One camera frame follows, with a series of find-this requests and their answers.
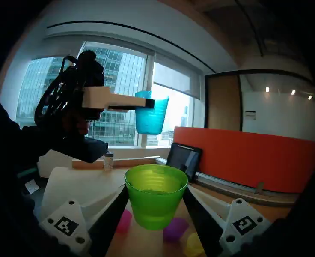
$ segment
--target orange partition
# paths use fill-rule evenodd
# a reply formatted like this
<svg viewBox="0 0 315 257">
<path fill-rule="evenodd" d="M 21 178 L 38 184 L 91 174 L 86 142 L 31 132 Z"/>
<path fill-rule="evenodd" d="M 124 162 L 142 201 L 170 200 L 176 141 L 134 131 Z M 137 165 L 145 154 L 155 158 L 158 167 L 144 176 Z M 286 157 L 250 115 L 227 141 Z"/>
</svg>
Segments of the orange partition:
<svg viewBox="0 0 315 257">
<path fill-rule="evenodd" d="M 202 173 L 241 185 L 300 193 L 315 170 L 315 142 L 290 137 L 176 127 L 174 142 L 203 150 Z"/>
</svg>

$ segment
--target blue cup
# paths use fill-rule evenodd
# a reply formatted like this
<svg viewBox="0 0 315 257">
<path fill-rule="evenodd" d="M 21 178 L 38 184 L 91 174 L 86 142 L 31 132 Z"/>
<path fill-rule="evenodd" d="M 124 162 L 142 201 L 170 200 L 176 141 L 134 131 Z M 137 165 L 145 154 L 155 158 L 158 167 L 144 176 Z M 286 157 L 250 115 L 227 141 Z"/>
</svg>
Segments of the blue cup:
<svg viewBox="0 0 315 257">
<path fill-rule="evenodd" d="M 135 96 L 151 99 L 151 94 L 151 91 L 139 91 Z M 138 133 L 148 135 L 161 134 L 168 100 L 169 97 L 163 100 L 155 100 L 154 108 L 136 108 L 136 130 Z"/>
</svg>

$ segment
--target bottle cap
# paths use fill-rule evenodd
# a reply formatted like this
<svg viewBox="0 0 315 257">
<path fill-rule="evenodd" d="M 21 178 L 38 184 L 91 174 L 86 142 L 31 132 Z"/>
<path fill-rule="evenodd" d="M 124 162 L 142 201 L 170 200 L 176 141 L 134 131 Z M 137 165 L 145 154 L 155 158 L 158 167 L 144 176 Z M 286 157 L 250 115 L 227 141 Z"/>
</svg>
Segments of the bottle cap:
<svg viewBox="0 0 315 257">
<path fill-rule="evenodd" d="M 113 157 L 113 152 L 107 152 L 104 156 L 105 157 Z"/>
</svg>

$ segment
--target small glass bottle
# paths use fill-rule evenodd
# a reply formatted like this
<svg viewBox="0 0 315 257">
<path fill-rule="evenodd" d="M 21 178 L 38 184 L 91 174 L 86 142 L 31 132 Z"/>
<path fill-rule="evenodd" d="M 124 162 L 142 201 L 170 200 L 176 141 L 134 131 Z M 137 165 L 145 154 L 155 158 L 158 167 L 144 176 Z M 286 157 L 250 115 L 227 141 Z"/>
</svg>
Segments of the small glass bottle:
<svg viewBox="0 0 315 257">
<path fill-rule="evenodd" d="M 104 156 L 104 171 L 112 171 L 113 152 L 107 152 Z"/>
</svg>

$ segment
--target green cup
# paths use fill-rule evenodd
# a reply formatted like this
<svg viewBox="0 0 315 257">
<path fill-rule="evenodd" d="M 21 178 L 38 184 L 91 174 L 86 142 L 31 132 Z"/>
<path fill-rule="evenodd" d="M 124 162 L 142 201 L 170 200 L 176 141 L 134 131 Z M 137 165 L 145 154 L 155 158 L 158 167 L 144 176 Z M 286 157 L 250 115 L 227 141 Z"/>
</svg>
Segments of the green cup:
<svg viewBox="0 0 315 257">
<path fill-rule="evenodd" d="M 172 221 L 188 178 L 176 168 L 149 164 L 128 170 L 125 183 L 136 222 L 160 230 Z"/>
</svg>

